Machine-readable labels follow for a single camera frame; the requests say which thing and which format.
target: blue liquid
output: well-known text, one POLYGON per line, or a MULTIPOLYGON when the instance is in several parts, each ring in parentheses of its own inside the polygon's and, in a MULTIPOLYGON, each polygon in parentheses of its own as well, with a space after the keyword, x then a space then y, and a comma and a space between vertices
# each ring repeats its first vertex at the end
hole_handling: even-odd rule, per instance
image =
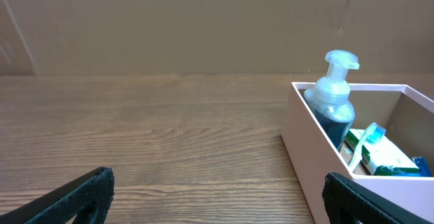
POLYGON ((345 135, 347 135, 353 122, 335 122, 334 120, 322 115, 316 109, 314 109, 314 114, 335 148, 340 151, 340 148, 344 143, 345 135))

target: tabletop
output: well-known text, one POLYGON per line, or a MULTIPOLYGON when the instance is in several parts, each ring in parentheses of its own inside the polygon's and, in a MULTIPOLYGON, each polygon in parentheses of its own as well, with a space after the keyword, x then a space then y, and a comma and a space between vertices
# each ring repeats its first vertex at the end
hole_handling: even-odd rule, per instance
POLYGON ((0 77, 0 214, 107 166, 106 223, 313 223, 280 129, 291 81, 321 76, 0 77))

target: beige backdrop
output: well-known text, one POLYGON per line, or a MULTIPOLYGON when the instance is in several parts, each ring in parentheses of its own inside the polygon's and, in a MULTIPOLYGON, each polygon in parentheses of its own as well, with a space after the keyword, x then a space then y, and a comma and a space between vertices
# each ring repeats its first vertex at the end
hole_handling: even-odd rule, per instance
POLYGON ((434 72, 434 0, 8 0, 39 75, 434 72))

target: foam pump bottle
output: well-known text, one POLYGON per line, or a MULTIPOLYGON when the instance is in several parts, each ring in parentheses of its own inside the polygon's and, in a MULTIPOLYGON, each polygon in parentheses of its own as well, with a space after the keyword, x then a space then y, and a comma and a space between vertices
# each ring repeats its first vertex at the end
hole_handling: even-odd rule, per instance
POLYGON ((359 68, 356 55, 344 50, 332 50, 325 55, 330 63, 327 75, 314 88, 304 92, 304 99, 317 121, 338 151, 355 119, 349 101, 350 86, 345 81, 349 69, 359 68))

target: pink box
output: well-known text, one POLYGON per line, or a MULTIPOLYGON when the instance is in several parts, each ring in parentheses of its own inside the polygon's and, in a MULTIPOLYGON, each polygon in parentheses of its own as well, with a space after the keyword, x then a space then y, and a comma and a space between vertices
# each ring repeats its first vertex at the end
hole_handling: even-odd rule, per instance
MULTIPOLYGON (((434 177, 368 176, 350 172, 302 98, 314 83, 293 82, 282 139, 316 223, 328 223, 324 179, 338 172, 410 212, 434 222, 434 177)), ((434 171, 434 101, 407 85, 350 84, 353 128, 377 122, 409 157, 425 156, 434 171)))

